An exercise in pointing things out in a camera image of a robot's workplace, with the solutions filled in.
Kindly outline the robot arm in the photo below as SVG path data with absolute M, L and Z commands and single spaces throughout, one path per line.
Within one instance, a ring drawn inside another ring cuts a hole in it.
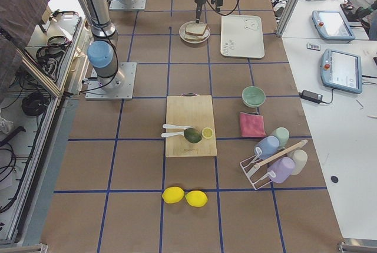
M 97 73 L 98 89 L 110 92 L 123 83 L 117 55 L 118 32 L 111 21 L 107 0 L 82 0 L 90 19 L 94 42 L 87 55 Z

